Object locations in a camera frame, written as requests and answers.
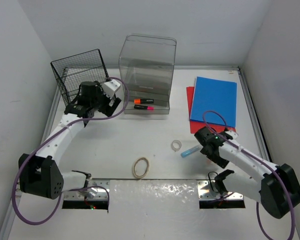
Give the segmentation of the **clear plastic drawer organizer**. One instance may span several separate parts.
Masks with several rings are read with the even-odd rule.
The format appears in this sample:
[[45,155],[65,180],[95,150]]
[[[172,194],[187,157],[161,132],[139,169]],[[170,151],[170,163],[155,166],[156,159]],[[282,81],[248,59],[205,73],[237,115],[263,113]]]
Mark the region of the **clear plastic drawer organizer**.
[[[130,34],[125,38],[118,66],[121,80],[128,88],[124,96],[130,115],[168,115],[177,40],[172,37]],[[153,99],[140,104],[154,110],[134,109],[135,99]]]

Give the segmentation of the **beige masking tape roll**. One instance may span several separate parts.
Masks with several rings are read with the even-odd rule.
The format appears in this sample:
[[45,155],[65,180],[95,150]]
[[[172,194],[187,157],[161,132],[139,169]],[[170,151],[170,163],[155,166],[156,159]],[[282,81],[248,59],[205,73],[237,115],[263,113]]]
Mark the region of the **beige masking tape roll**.
[[138,158],[132,166],[132,174],[135,179],[143,179],[147,176],[150,169],[150,162],[147,158]]

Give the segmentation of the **pink black highlighter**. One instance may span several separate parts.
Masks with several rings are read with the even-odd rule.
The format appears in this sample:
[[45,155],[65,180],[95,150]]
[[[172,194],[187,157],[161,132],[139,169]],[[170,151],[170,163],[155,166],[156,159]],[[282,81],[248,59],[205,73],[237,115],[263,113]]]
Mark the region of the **pink black highlighter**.
[[135,104],[133,106],[133,108],[136,110],[148,110],[148,111],[153,111],[155,109],[152,106],[146,106],[146,105],[140,105],[140,104]]

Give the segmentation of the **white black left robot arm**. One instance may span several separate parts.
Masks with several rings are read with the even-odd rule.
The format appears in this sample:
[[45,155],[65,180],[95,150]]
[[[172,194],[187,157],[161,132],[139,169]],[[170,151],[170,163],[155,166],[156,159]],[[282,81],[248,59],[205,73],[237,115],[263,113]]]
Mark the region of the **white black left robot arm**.
[[57,127],[37,150],[19,158],[17,178],[23,193],[54,200],[63,192],[88,186],[89,173],[79,170],[61,172],[60,161],[75,136],[95,120],[95,112],[104,114],[106,120],[115,117],[114,112],[121,103],[116,93],[123,85],[115,77],[103,83],[80,83],[76,96],[66,105]]

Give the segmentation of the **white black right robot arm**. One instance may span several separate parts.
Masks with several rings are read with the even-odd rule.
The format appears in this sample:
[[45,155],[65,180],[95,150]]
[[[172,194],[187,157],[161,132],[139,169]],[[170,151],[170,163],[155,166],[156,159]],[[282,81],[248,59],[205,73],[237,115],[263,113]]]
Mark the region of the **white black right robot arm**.
[[300,184],[288,164],[277,165],[247,150],[232,130],[214,134],[205,126],[194,136],[202,145],[200,152],[223,169],[213,183],[221,196],[229,192],[242,194],[260,203],[276,219],[300,204]]

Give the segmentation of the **blue glue stick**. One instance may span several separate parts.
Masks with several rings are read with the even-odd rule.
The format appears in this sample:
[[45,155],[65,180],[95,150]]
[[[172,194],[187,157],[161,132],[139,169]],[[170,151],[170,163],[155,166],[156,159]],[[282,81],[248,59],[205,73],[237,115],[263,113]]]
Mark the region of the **blue glue stick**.
[[196,145],[196,146],[194,146],[194,147],[192,147],[192,148],[190,148],[190,149],[187,149],[187,150],[183,151],[183,152],[180,154],[180,156],[181,156],[182,158],[186,158],[186,157],[192,155],[193,153],[199,151],[200,149],[201,149],[200,145]]

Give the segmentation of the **orange black highlighter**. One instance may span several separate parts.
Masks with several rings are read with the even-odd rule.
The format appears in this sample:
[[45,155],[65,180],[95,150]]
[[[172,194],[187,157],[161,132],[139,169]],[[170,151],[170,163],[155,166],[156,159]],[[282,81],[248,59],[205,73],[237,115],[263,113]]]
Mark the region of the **orange black highlighter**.
[[150,98],[139,98],[139,99],[135,99],[134,103],[136,105],[141,105],[141,104],[153,104],[154,100],[150,99]]

